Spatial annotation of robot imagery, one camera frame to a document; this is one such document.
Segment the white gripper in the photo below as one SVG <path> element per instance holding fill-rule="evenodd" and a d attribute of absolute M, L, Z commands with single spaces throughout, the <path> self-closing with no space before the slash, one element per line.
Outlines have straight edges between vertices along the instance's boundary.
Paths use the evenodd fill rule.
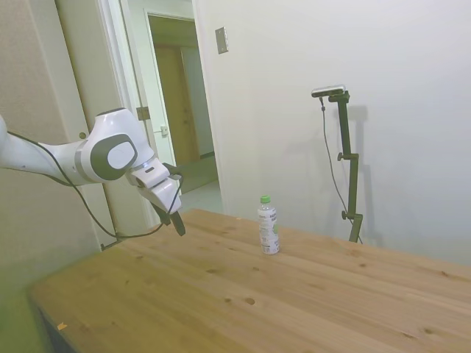
<path fill-rule="evenodd" d="M 179 236 L 183 236 L 185 224 L 178 212 L 182 207 L 180 200 L 179 184 L 172 178 L 166 178 L 153 188 L 138 188 L 138 192 L 150 202 L 162 225 L 170 223 Z"/>

